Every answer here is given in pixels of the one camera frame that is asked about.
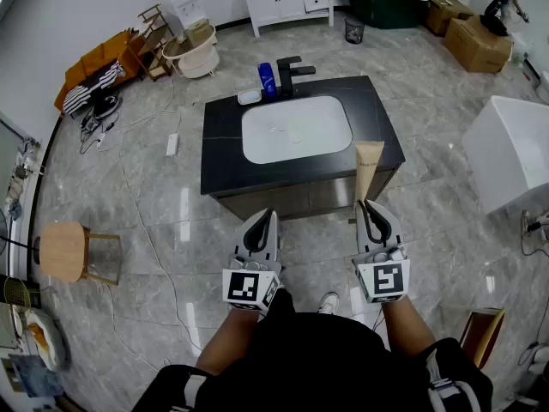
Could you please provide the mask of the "yellow racket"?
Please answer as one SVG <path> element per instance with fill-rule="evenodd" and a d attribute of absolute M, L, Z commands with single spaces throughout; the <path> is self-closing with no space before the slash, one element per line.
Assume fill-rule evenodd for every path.
<path fill-rule="evenodd" d="M 41 308 L 40 287 L 38 283 L 28 282 L 5 276 L 0 279 L 0 301 L 23 308 Z"/>

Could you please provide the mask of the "beige paper cone wrapper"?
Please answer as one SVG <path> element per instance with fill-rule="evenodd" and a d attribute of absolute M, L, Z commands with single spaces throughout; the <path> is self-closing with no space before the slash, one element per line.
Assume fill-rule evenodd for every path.
<path fill-rule="evenodd" d="M 355 201 L 365 204 L 367 192 L 377 170 L 384 142 L 360 141 L 356 143 Z"/>

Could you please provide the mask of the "person's right forearm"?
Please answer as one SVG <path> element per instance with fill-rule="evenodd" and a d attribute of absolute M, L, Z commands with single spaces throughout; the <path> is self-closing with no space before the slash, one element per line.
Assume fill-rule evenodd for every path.
<path fill-rule="evenodd" d="M 412 358 L 436 342 L 435 336 L 407 296 L 382 303 L 382 311 L 393 353 Z"/>

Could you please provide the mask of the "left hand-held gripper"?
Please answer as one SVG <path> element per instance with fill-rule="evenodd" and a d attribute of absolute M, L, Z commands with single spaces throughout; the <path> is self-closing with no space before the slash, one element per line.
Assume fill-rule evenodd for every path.
<path fill-rule="evenodd" d="M 279 216 L 272 208 L 255 213 L 237 230 L 234 252 L 222 270 L 226 303 L 267 315 L 277 291 L 284 287 L 280 235 Z"/>

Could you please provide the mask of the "white square tub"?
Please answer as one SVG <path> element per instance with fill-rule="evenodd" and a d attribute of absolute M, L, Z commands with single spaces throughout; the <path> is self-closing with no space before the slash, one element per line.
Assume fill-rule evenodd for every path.
<path fill-rule="evenodd" d="M 462 135 L 486 214 L 549 185 L 549 106 L 492 96 Z"/>

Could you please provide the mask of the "black vanity cabinet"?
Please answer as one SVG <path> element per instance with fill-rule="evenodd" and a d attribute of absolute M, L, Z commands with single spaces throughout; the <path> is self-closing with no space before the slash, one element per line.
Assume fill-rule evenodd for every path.
<path fill-rule="evenodd" d="M 265 98 L 241 106 L 236 97 L 205 105 L 201 193 L 245 221 L 272 208 L 281 219 L 302 218 L 352 207 L 356 185 L 356 143 L 384 142 L 367 192 L 376 200 L 405 156 L 376 89 L 367 76 L 297 83 L 290 98 Z M 242 117 L 251 108 L 314 96 L 333 96 L 343 105 L 353 133 L 344 150 L 289 161 L 255 164 L 243 152 Z"/>

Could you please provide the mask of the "wooden stool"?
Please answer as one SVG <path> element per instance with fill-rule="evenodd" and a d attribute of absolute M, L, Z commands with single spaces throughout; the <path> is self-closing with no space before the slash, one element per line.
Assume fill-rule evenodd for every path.
<path fill-rule="evenodd" d="M 119 241 L 120 237 L 92 233 L 88 227 L 77 221 L 49 223 L 40 236 L 40 270 L 63 282 L 75 283 L 82 279 L 92 279 L 117 286 L 118 280 L 110 280 L 88 271 L 91 239 Z"/>

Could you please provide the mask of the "wooden shelf rack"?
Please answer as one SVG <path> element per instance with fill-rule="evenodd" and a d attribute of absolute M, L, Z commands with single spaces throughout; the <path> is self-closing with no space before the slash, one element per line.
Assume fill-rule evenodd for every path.
<path fill-rule="evenodd" d="M 163 48 L 169 37 L 173 36 L 173 31 L 162 14 L 160 3 L 141 12 L 138 18 L 142 22 L 139 37 L 143 42 L 136 56 L 141 60 L 148 78 L 155 82 L 172 73 L 171 65 L 163 55 Z"/>

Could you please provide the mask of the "brown wooden frame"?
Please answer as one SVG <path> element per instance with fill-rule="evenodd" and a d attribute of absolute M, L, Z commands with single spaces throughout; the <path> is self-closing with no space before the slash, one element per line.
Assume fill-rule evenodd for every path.
<path fill-rule="evenodd" d="M 488 362 L 503 326 L 504 309 L 473 309 L 459 341 L 466 356 L 483 369 Z"/>

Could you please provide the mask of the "black white striped cloth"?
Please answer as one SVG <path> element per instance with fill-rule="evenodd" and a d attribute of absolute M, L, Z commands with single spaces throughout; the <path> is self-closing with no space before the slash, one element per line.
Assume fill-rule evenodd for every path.
<path fill-rule="evenodd" d="M 119 77 L 124 77 L 126 72 L 118 60 L 106 64 L 96 70 L 83 82 L 72 88 L 63 100 L 61 112 L 65 115 L 72 115 L 80 107 L 87 104 L 93 97 L 112 86 Z"/>

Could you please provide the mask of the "black round device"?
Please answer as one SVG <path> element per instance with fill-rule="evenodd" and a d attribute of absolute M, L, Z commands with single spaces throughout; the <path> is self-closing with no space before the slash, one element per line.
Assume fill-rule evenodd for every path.
<path fill-rule="evenodd" d="M 95 102 L 93 117 L 96 120 L 104 119 L 114 113 L 121 103 L 121 98 L 117 95 L 108 95 L 105 98 Z"/>

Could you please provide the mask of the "black standing fan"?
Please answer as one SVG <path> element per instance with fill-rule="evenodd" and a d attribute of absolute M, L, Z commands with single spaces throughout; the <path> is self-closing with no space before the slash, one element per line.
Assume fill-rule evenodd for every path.
<path fill-rule="evenodd" d="M 39 236 L 34 239 L 31 245 L 12 240 L 9 237 L 9 225 L 7 219 L 3 211 L 0 209 L 0 255 L 5 251 L 7 245 L 15 245 L 18 247 L 23 247 L 30 251 L 32 253 L 33 261 L 36 264 L 40 264 L 40 243 L 41 238 Z"/>

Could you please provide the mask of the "black faucet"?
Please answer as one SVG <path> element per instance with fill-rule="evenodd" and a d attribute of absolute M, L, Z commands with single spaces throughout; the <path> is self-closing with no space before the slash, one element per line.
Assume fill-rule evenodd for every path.
<path fill-rule="evenodd" d="M 301 56 L 292 56 L 287 58 L 280 58 L 276 60 L 279 78 L 281 82 L 280 95 L 282 97 L 292 97 L 293 90 L 293 78 L 297 76 L 308 76 L 316 73 L 315 66 L 301 66 L 293 67 L 293 64 L 301 63 Z"/>

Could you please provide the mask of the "person's left forearm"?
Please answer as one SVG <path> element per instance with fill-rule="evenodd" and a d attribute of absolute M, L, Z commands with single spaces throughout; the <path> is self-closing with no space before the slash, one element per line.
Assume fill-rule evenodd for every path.
<path fill-rule="evenodd" d="M 250 346 L 260 317 L 257 311 L 233 308 L 204 347 L 196 368 L 217 376 L 235 361 L 243 359 Z"/>

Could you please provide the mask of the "large cardboard box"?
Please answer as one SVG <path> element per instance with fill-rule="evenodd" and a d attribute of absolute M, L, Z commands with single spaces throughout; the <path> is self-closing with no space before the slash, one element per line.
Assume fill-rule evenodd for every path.
<path fill-rule="evenodd" d="M 451 19 L 444 46 L 467 72 L 499 73 L 510 59 L 513 43 L 491 33 L 478 16 Z"/>

